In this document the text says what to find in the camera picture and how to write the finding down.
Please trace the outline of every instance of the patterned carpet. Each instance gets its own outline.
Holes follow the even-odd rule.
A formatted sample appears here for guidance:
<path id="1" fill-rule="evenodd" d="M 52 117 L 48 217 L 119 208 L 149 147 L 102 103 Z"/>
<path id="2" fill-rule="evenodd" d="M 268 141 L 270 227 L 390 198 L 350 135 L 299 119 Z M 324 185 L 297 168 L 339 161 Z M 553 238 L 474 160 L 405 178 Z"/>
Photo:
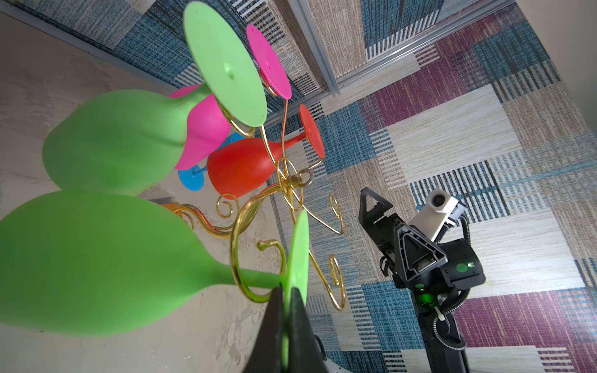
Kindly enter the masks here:
<path id="1" fill-rule="evenodd" d="M 307 0 L 341 76 L 466 8 L 472 0 Z M 184 44 L 186 0 L 13 0 L 21 9 L 176 87 L 202 82 Z M 284 0 L 207 0 L 247 45 L 254 23 L 272 43 L 293 98 L 320 87 Z M 283 102 L 268 98 L 272 111 Z M 320 263 L 336 255 L 347 285 L 331 307 L 315 271 L 307 311 L 328 356 L 353 372 L 429 372 L 410 295 L 378 269 L 357 222 L 368 186 L 411 218 L 441 187 L 470 206 L 473 247 L 487 282 L 456 313 L 473 371 L 595 372 L 597 147 L 556 67 L 517 5 L 510 6 L 312 107 L 327 157 L 306 189 L 309 208 L 346 234 L 310 221 Z M 288 121 L 289 137 L 302 131 Z M 277 140 L 281 124 L 268 129 Z M 317 161 L 304 141 L 297 168 Z M 273 198 L 285 246 L 293 225 Z M 458 229 L 445 240 L 460 236 Z M 329 268 L 323 267 L 331 279 Z"/>
<path id="2" fill-rule="evenodd" d="M 365 186 L 405 219 L 439 186 L 470 206 L 487 276 L 456 313 L 473 371 L 595 372 L 597 147 L 517 5 L 319 105 L 327 156 L 306 201 L 333 224 L 335 193 L 346 234 L 311 220 L 311 244 L 320 263 L 336 255 L 348 292 L 337 312 L 313 273 L 307 310 L 332 360 L 353 372 L 429 372 L 410 295 L 381 275 L 356 216 Z M 302 131 L 296 117 L 288 125 L 289 137 Z M 289 158 L 297 168 L 317 160 L 306 141 Z M 274 201 L 289 244 L 287 207 Z"/>

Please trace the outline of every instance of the concrete textured surface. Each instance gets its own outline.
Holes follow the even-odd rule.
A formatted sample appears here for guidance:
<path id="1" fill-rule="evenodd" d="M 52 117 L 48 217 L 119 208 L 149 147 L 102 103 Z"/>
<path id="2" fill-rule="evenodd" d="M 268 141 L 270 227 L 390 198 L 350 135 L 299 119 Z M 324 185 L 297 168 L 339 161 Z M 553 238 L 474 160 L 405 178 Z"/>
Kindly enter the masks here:
<path id="1" fill-rule="evenodd" d="M 10 35 L 0 38 L 2 218 L 20 204 L 58 190 L 44 170 L 42 143 L 76 107 L 111 90 L 167 92 L 3 14 L 0 34 Z M 208 179 L 200 192 L 190 192 L 172 172 L 140 197 L 192 203 L 214 224 L 222 225 L 225 221 L 215 211 L 217 195 Z M 228 241 L 213 238 L 197 226 L 207 250 L 227 263 Z M 258 252 L 254 244 L 259 239 L 279 239 L 269 200 L 241 236 L 239 251 L 243 267 L 275 272 L 279 258 L 273 251 Z M 240 372 L 264 310 L 264 305 L 249 302 L 236 287 L 219 285 L 152 325 L 109 338 L 73 338 L 0 325 L 0 371 Z"/>

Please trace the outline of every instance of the metal frame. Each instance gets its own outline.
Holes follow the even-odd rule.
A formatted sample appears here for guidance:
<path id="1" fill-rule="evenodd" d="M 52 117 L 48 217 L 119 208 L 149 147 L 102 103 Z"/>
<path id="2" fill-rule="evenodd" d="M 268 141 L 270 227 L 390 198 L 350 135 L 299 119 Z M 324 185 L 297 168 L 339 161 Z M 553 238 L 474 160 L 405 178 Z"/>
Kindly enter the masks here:
<path id="1" fill-rule="evenodd" d="M 379 57 L 365 63 L 357 69 L 339 77 L 336 79 L 333 68 L 325 52 L 324 43 L 317 31 L 313 16 L 309 10 L 309 6 L 306 0 L 288 0 L 290 7 L 298 21 L 298 24 L 303 31 L 303 34 L 309 44 L 309 48 L 313 52 L 315 61 L 321 70 L 327 87 L 321 87 L 314 92 L 292 102 L 288 105 L 288 116 L 294 115 L 299 112 L 301 104 L 311 106 L 321 101 L 323 98 L 328 96 L 336 96 L 340 94 L 342 88 L 347 88 L 350 85 L 361 81 L 372 74 L 390 66 L 391 64 L 399 61 L 405 56 L 412 54 L 418 50 L 425 48 L 426 46 L 437 42 L 438 40 L 486 17 L 512 3 L 516 0 L 481 0 L 474 5 L 466 8 L 465 10 L 455 14 L 454 16 L 441 21 L 434 25 L 428 30 L 419 33 L 409 41 L 404 42 L 389 51 L 386 51 Z M 65 32 L 57 27 L 50 25 L 42 21 L 41 19 L 32 16 L 31 14 L 22 11 L 21 9 L 14 7 L 3 0 L 0 0 L 0 13 L 4 13 L 18 21 L 28 24 L 42 32 L 45 32 L 59 40 L 62 40 L 74 47 L 86 51 L 92 56 L 98 57 L 112 65 L 120 67 L 130 73 L 145 78 L 152 83 L 164 87 L 170 91 L 175 91 L 176 87 L 150 75 L 118 58 L 106 53 L 91 44 L 84 42 L 83 40 Z M 282 120 L 284 111 L 279 110 L 275 113 L 270 114 L 265 122 L 265 128 L 271 127 Z"/>
<path id="2" fill-rule="evenodd" d="M 482 0 L 472 5 L 469 8 L 461 11 L 460 13 L 441 21 L 435 26 L 423 31 L 417 36 L 413 37 L 407 42 L 397 45 L 395 48 L 385 52 L 379 57 L 365 63 L 361 67 L 349 72 L 338 78 L 338 86 L 340 89 L 346 88 L 351 84 L 354 84 L 362 79 L 371 76 L 371 74 L 378 72 L 379 70 L 388 67 L 389 65 L 397 62 L 398 60 L 408 56 L 409 54 L 415 53 L 427 47 L 434 42 L 486 17 L 496 11 L 516 2 L 516 0 Z M 311 106 L 321 101 L 323 98 L 328 97 L 330 92 L 325 88 L 320 88 L 315 92 L 312 92 L 288 105 L 288 116 L 294 115 L 299 112 L 299 106 L 304 104 L 305 106 Z M 279 110 L 275 113 L 270 114 L 265 122 L 265 127 L 269 128 L 272 125 L 277 124 L 282 120 L 284 113 L 283 110 Z"/>

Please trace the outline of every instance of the metal bar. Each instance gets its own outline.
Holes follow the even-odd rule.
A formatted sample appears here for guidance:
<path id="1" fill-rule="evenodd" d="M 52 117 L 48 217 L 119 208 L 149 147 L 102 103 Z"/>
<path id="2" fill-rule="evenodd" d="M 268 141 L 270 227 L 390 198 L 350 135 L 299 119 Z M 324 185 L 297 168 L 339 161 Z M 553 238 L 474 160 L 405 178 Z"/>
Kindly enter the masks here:
<path id="1" fill-rule="evenodd" d="M 460 13 L 441 21 L 435 26 L 428 30 L 418 34 L 411 40 L 397 45 L 395 48 L 384 53 L 382 56 L 377 57 L 363 66 L 349 72 L 338 78 L 338 86 L 340 88 L 346 88 L 355 82 L 365 79 L 371 74 L 378 72 L 379 70 L 389 66 L 392 63 L 397 62 L 401 58 L 408 56 L 426 46 L 437 42 L 438 40 L 460 30 L 464 27 L 492 14 L 496 11 L 505 8 L 506 6 L 513 4 L 516 0 L 482 0 L 477 2 L 475 5 L 461 11 Z M 299 106 L 304 104 L 305 106 L 313 105 L 323 98 L 328 97 L 330 92 L 327 90 L 319 89 L 313 93 L 304 96 L 297 101 L 292 102 L 288 106 L 288 116 L 294 115 L 299 112 Z M 282 120 L 284 113 L 283 110 L 279 110 L 267 117 L 265 127 L 269 128 Z"/>
<path id="2" fill-rule="evenodd" d="M 329 92 L 334 96 L 339 95 L 340 89 L 338 87 L 338 82 L 336 81 L 334 69 L 332 68 L 328 54 L 325 51 L 324 42 L 313 21 L 313 15 L 311 15 L 307 1 L 288 0 L 288 3 L 297 19 L 298 25 L 303 31 L 304 37 L 309 44 L 309 48 L 311 48 L 317 66 L 324 76 Z"/>
<path id="3" fill-rule="evenodd" d="M 173 85 L 170 85 L 166 82 L 164 82 L 161 79 L 156 78 L 155 76 L 146 73 L 143 70 L 140 70 L 136 67 L 134 67 L 131 64 L 128 64 L 116 57 L 114 57 L 113 55 L 102 51 L 99 48 L 94 47 L 93 45 L 77 38 L 76 36 L 73 36 L 69 33 L 67 33 L 66 31 L 62 31 L 57 27 L 52 26 L 51 24 L 13 6 L 10 5 L 7 2 L 4 2 L 3 0 L 0 0 L 0 13 L 4 13 L 7 16 L 16 19 L 17 21 L 23 22 L 24 24 L 28 24 L 29 26 L 40 30 L 41 32 L 44 32 L 50 36 L 55 37 L 58 40 L 62 40 L 63 42 L 72 45 L 75 48 L 79 48 L 80 50 L 83 50 L 89 54 L 91 54 L 94 57 L 99 58 L 100 60 L 103 60 L 105 62 L 108 62 L 109 64 L 112 64 L 116 67 L 120 67 L 122 70 L 126 70 L 128 72 L 130 72 L 133 75 L 137 75 L 145 80 L 150 81 L 151 83 L 155 84 L 155 85 L 159 85 L 162 88 L 167 89 L 170 92 L 174 92 L 175 90 L 177 90 L 178 88 L 176 88 Z"/>

